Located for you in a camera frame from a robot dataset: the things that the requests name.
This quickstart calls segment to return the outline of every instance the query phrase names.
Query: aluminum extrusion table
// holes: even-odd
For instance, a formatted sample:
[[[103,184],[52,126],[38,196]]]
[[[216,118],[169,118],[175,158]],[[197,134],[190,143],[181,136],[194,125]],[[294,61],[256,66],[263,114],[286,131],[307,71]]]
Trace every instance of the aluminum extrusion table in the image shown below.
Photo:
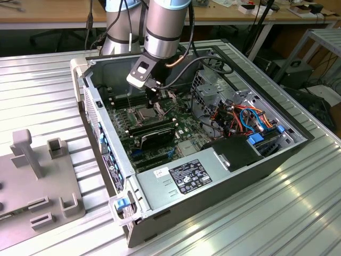
[[[275,78],[273,79],[275,82],[278,82],[280,78],[283,76],[289,65],[292,63],[292,61],[295,59],[295,57],[298,55],[302,47],[305,45],[305,43],[308,41],[308,39],[313,39],[315,43],[313,46],[309,49],[309,51],[306,53],[306,55],[303,58],[303,61],[309,62],[311,57],[313,56],[316,49],[321,45],[325,48],[327,48],[330,52],[334,53],[335,55],[339,56],[341,58],[341,29],[308,29],[301,40],[298,42],[296,47],[291,52],[290,56],[287,58],[284,65],[281,67],[281,69],[276,74]],[[341,73],[341,66],[339,66],[333,74],[327,78],[327,83],[337,74]]]
[[[2,255],[340,255],[341,141],[232,45],[196,44],[219,46],[315,140],[266,179],[129,249],[107,207],[108,194],[79,117],[69,71],[70,59],[98,52],[2,58],[0,154],[8,153],[9,134],[21,127],[30,129],[35,142],[66,140],[87,212]],[[238,75],[228,77],[244,88]]]

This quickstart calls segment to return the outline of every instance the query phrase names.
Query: desk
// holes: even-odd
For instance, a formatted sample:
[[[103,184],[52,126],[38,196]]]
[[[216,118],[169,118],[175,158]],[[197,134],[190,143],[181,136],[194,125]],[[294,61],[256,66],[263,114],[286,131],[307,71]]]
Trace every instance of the desk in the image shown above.
[[[26,12],[0,7],[1,29],[54,29],[54,28],[85,28],[89,12],[89,0],[20,0]],[[327,23],[332,28],[340,18],[332,16],[323,19],[300,18],[290,11],[287,5],[267,17],[264,28],[250,52],[253,60],[260,50],[274,24],[315,24]],[[209,7],[194,7],[196,25],[250,25],[255,16],[242,14],[236,6],[226,8],[214,2]],[[106,27],[106,13],[98,0],[93,2],[94,28]]]
[[[98,52],[1,58],[0,155],[10,152],[10,138],[3,136],[8,129],[27,127],[36,143],[39,138],[41,143],[56,137],[66,140],[86,209],[81,219],[12,246],[2,256],[287,255],[298,251],[339,255],[341,141],[231,44],[196,43],[197,47],[212,44],[237,61],[315,140],[269,177],[129,249],[107,206],[108,194],[79,117],[71,80],[70,60]],[[239,89],[245,88],[235,73],[228,78]]]

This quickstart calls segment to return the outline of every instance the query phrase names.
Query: white sticker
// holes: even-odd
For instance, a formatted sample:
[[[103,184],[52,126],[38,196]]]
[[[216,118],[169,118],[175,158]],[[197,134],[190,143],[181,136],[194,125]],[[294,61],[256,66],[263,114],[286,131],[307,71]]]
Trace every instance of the white sticker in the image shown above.
[[[160,178],[162,176],[165,176],[165,175],[169,174],[168,170],[169,170],[168,167],[163,167],[161,169],[153,171],[153,173],[154,173],[156,178]]]

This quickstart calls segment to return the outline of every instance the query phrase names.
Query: warning label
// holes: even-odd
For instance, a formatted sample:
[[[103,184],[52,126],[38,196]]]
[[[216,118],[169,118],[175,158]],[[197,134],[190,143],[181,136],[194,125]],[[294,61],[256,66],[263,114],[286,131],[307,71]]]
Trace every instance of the warning label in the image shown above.
[[[198,159],[170,169],[169,173],[179,187],[181,194],[187,194],[212,182]]]

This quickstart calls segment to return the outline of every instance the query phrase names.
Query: motherboard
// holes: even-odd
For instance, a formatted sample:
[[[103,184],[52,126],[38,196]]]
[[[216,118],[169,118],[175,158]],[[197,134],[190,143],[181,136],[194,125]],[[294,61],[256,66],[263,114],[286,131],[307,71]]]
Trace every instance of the motherboard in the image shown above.
[[[127,97],[107,106],[109,117],[136,172],[198,152],[212,140],[190,111],[187,95],[171,92],[153,108],[145,96]]]

